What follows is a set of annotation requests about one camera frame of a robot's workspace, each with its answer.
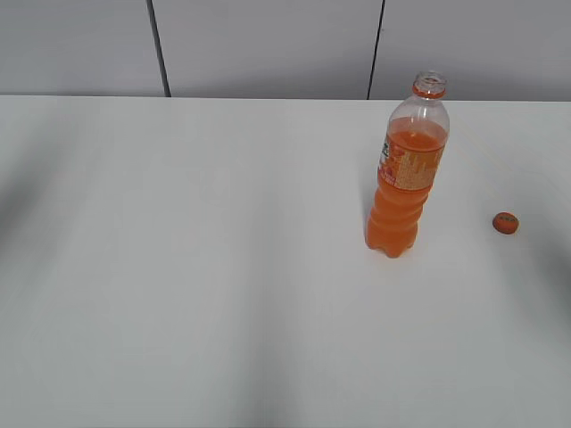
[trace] table surface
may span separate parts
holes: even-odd
[[[446,103],[388,259],[396,104],[0,97],[0,425],[567,428],[571,103]]]

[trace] orange label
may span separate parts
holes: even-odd
[[[431,152],[405,149],[389,137],[385,139],[378,176],[389,185],[402,190],[421,190],[434,181],[444,147]]]

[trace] orange soda bottle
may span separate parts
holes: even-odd
[[[367,221],[368,247],[391,258],[399,257],[417,238],[418,219],[450,130],[440,101],[446,79],[433,71],[421,72],[412,92],[389,119],[375,204]]]

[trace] orange liquid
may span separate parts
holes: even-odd
[[[395,119],[389,124],[388,138],[405,150],[432,152],[446,144],[448,133],[436,123],[413,118]],[[366,241],[369,248],[382,250],[388,257],[399,257],[417,238],[418,219],[432,185],[421,190],[401,190],[380,176],[375,205],[368,217]]]

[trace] bottle cap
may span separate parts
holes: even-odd
[[[493,227],[501,234],[511,235],[517,231],[519,220],[509,212],[501,212],[493,218]]]

